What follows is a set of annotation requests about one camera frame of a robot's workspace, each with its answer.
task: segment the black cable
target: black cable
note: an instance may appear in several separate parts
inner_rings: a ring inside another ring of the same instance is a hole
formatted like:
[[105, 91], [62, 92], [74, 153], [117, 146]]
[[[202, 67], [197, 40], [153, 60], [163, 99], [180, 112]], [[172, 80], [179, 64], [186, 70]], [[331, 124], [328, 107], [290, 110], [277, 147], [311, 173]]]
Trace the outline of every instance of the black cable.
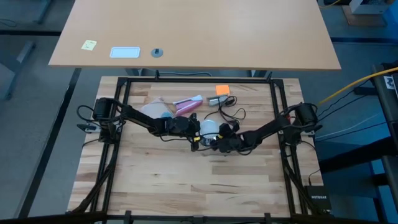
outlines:
[[315, 104], [313, 104], [313, 103], [300, 103], [300, 104], [297, 104], [297, 105], [293, 105], [293, 106], [288, 106], [288, 107], [286, 107], [285, 109], [283, 109], [283, 110], [279, 113], [279, 115], [282, 115], [282, 114], [286, 113], [288, 110], [290, 110], [290, 109], [292, 109], [292, 108], [297, 108], [297, 107], [299, 107], [300, 105], [311, 105], [311, 106], [313, 106], [313, 107], [315, 108], [315, 113], [318, 112], [318, 106], [317, 106], [317, 105], [315, 105]]
[[91, 110], [92, 112], [94, 112], [94, 109], [93, 109], [93, 108], [91, 108], [91, 107], [89, 107], [89, 106], [86, 106], [86, 105], [80, 105], [80, 106], [78, 106], [77, 109], [76, 109], [76, 114], [77, 114], [77, 116], [78, 116], [80, 119], [82, 119], [83, 121], [87, 121], [87, 122], [89, 122], [89, 123], [92, 123], [92, 122], [95, 121], [95, 120], [92, 120], [92, 119], [87, 119], [87, 118], [82, 117], [82, 115], [80, 114], [80, 108], [87, 108], [87, 109]]
[[327, 114], [326, 116], [324, 116], [323, 118], [319, 119], [318, 122], [320, 122], [321, 120], [323, 120], [323, 119], [329, 117], [329, 116], [332, 115], [334, 112], [336, 112], [336, 111], [338, 111], [338, 110], [344, 108], [345, 106], [347, 106], [347, 105], [349, 105], [349, 104], [351, 104], [351, 103], [354, 103], [354, 102], [357, 101], [357, 100], [360, 100], [360, 99], [364, 98], [365, 96], [366, 96], [366, 95], [360, 96], [360, 97], [358, 97], [358, 98], [356, 98], [356, 99], [354, 99], [354, 100], [351, 100], [350, 102], [344, 104], [343, 106], [340, 106], [339, 108], [335, 109], [334, 111], [328, 113], [328, 114]]
[[322, 140], [319, 140], [319, 141], [316, 141], [316, 142], [322, 142], [322, 141], [326, 141], [326, 140], [329, 140], [329, 139], [334, 139], [334, 138], [337, 138], [337, 137], [341, 137], [341, 136], [344, 136], [344, 135], [347, 135], [347, 134], [356, 133], [356, 132], [358, 132], [358, 131], [363, 131], [363, 130], [365, 130], [365, 129], [373, 128], [373, 127], [376, 127], [376, 126], [379, 126], [379, 125], [382, 125], [382, 124], [385, 124], [385, 123], [386, 123], [386, 122], [379, 123], [379, 124], [374, 124], [374, 125], [369, 126], [369, 127], [366, 127], [366, 128], [361, 128], [361, 129], [359, 129], [359, 130], [350, 131], [350, 132], [348, 132], [348, 133], [340, 134], [340, 135], [333, 136], [333, 137], [330, 137], [330, 138], [327, 138], [327, 139], [322, 139]]
[[2, 18], [0, 18], [0, 23], [4, 24], [5, 26], [12, 27], [12, 28], [15, 28], [15, 27], [18, 26], [18, 23], [16, 21], [13, 21], [13, 20], [10, 20], [10, 19], [2, 19]]
[[200, 74], [205, 74], [208, 75], [209, 77], [212, 77], [211, 73], [208, 72], [159, 72], [159, 75], [162, 74], [173, 74], [173, 75], [186, 75], [186, 76], [191, 76], [191, 75], [200, 75]]
[[98, 140], [100, 140], [100, 139], [94, 139], [94, 140], [91, 140], [91, 141], [85, 142], [85, 143], [82, 145], [82, 147], [85, 147], [87, 144], [89, 144], [89, 143], [91, 143], [91, 142], [98, 141]]
[[248, 155], [250, 155], [250, 153], [252, 153], [252, 151], [253, 151], [253, 149], [251, 149], [248, 153], [242, 153], [242, 151], [237, 151], [237, 152], [239, 153], [239, 155], [248, 156]]
[[160, 140], [162, 140], [163, 142], [169, 142], [169, 141], [188, 141], [188, 139], [168, 139], [168, 140], [164, 140], [162, 138], [162, 136], [159, 136]]
[[303, 141], [303, 140], [301, 140], [301, 142], [304, 142], [305, 144], [308, 144], [309, 146], [313, 147], [313, 150], [316, 151], [315, 146], [313, 146], [311, 143], [309, 143], [307, 141]]
[[[237, 121], [237, 122], [239, 123], [239, 121], [244, 120], [244, 119], [246, 118], [246, 110], [243, 109], [243, 108], [239, 108], [239, 109], [235, 112], [235, 114], [233, 114], [233, 115], [229, 115], [229, 114], [227, 114], [227, 113], [225, 113], [225, 112], [223, 111], [223, 107], [235, 106], [236, 103], [238, 102], [238, 97], [236, 97], [236, 96], [229, 96], [229, 97], [227, 97], [227, 98], [224, 100], [224, 102], [222, 102], [222, 103], [220, 103], [220, 99], [218, 99], [218, 100], [219, 100], [219, 102], [218, 102], [218, 110], [215, 111], [215, 112], [211, 112], [211, 113], [207, 114], [207, 115], [205, 116], [205, 119], [206, 119], [207, 117], [209, 117], [210, 115], [215, 114], [215, 113], [217, 113], [217, 112], [219, 112], [220, 115], [221, 115], [221, 117], [222, 117], [227, 123], [229, 123], [229, 124], [231, 124], [231, 122], [233, 122], [233, 121]], [[243, 111], [243, 117], [241, 117], [241, 118], [235, 117], [235, 115], [236, 115], [239, 111]]]
[[308, 184], [309, 184], [310, 186], [312, 186], [312, 184], [311, 184], [311, 175], [312, 175], [312, 174], [316, 174], [316, 173], [319, 172], [320, 170], [321, 170], [321, 169], [318, 169], [317, 171], [311, 173], [311, 174], [308, 176]]
[[[360, 85], [357, 86], [357, 87], [361, 87], [361, 86], [365, 85], [365, 83], [367, 83], [368, 81], [369, 81], [369, 80], [366, 80], [364, 83], [360, 84]], [[347, 94], [345, 94], [344, 96], [342, 96], [342, 97], [341, 97], [340, 99], [338, 99], [336, 102], [332, 103], [327, 109], [323, 110], [322, 113], [320, 113], [320, 114], [317, 115], [317, 116], [320, 117], [324, 112], [330, 110], [330, 108], [331, 108], [333, 105], [336, 105], [340, 100], [346, 98], [350, 93], [352, 93], [352, 92], [354, 92], [354, 91], [355, 91], [355, 89], [349, 91]]]

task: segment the small round object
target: small round object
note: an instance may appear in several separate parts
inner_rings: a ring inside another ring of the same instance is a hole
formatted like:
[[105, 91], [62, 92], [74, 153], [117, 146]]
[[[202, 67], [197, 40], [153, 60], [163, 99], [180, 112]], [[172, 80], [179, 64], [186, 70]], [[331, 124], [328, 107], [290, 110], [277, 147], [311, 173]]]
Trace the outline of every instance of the small round object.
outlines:
[[162, 49], [154, 49], [150, 52], [152, 54], [152, 57], [161, 57], [163, 55], [163, 50]]
[[205, 120], [200, 123], [200, 134], [203, 136], [203, 139], [200, 140], [200, 144], [203, 146], [210, 146], [210, 142], [216, 139], [217, 134], [210, 133], [218, 133], [218, 123], [213, 120]]

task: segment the orange object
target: orange object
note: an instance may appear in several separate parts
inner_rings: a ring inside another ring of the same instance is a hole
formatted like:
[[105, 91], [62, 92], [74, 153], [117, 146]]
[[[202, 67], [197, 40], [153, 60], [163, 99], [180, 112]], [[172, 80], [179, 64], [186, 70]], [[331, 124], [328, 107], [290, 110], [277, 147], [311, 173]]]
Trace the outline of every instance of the orange object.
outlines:
[[217, 95], [229, 95], [229, 85], [217, 85], [216, 86]]

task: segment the wooden desk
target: wooden desk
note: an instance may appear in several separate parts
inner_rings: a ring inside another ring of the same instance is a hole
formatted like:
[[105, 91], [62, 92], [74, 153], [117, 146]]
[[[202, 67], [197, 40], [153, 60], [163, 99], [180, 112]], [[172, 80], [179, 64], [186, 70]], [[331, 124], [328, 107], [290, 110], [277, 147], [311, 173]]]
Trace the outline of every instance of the wooden desk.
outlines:
[[[94, 50], [82, 50], [95, 40]], [[139, 58], [110, 58], [140, 47]], [[150, 52], [160, 48], [163, 56]], [[76, 1], [50, 65], [122, 68], [341, 69], [314, 0]]]
[[[97, 98], [113, 97], [117, 79], [103, 77]], [[285, 79], [284, 83], [289, 105], [303, 101], [298, 79]], [[198, 94], [207, 97], [215, 94], [215, 85], [133, 83], [128, 102], [140, 108], [159, 96], [170, 104]], [[238, 108], [247, 111], [242, 131], [256, 129], [274, 119], [268, 84], [229, 86], [238, 103], [225, 111], [234, 113]], [[204, 102], [195, 112], [202, 121], [214, 110], [216, 108]], [[222, 122], [219, 114], [209, 118]], [[86, 141], [96, 138], [97, 134], [88, 134]], [[303, 140], [313, 143], [310, 138]], [[102, 148], [99, 142], [83, 148], [68, 209], [77, 207], [94, 186]], [[300, 144], [297, 154], [302, 181], [307, 184], [308, 175], [319, 169], [317, 155], [307, 144]], [[311, 180], [314, 185], [322, 184], [319, 172], [312, 175]], [[297, 191], [293, 189], [296, 211], [300, 212]], [[277, 136], [265, 139], [248, 156], [233, 153], [223, 156], [214, 151], [191, 152], [185, 141], [162, 142], [146, 129], [127, 122], [121, 137], [108, 214], [123, 215], [125, 210], [131, 210], [134, 215], [263, 217], [264, 212], [269, 212], [272, 217], [288, 217]]]

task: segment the yellow cable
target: yellow cable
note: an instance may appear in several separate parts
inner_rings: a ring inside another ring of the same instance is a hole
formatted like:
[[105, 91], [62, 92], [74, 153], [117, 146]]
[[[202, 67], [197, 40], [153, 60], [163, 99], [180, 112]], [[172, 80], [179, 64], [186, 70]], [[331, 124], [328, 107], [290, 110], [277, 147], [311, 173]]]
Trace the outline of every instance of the yellow cable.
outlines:
[[321, 8], [321, 9], [328, 8], [328, 7], [330, 7], [330, 6], [334, 6], [335, 4], [337, 4], [337, 3], [339, 3], [339, 2], [341, 2], [341, 0], [337, 0], [337, 1], [331, 3], [331, 4], [327, 5], [327, 6], [319, 6], [319, 8]]
[[392, 69], [388, 69], [388, 70], [384, 70], [384, 71], [381, 71], [381, 72], [376, 72], [376, 73], [373, 73], [372, 75], [368, 75], [368, 76], [366, 76], [366, 77], [360, 78], [359, 80], [356, 80], [355, 82], [353, 82], [353, 83], [347, 85], [346, 87], [342, 88], [341, 90], [337, 91], [336, 93], [334, 93], [334, 94], [328, 96], [327, 98], [325, 98], [324, 100], [322, 100], [321, 102], [319, 102], [319, 105], [321, 105], [322, 103], [324, 103], [324, 102], [326, 102], [326, 101], [329, 101], [330, 99], [332, 99], [333, 97], [339, 95], [341, 92], [343, 92], [344, 90], [348, 89], [349, 87], [351, 87], [351, 86], [353, 86], [353, 85], [356, 85], [356, 84], [358, 84], [358, 83], [360, 83], [360, 82], [362, 82], [362, 81], [365, 81], [365, 80], [367, 80], [367, 79], [376, 77], [376, 76], [378, 76], [378, 75], [384, 75], [384, 74], [386, 74], [386, 73], [394, 72], [394, 71], [397, 71], [397, 70], [398, 70], [398, 67], [392, 68]]

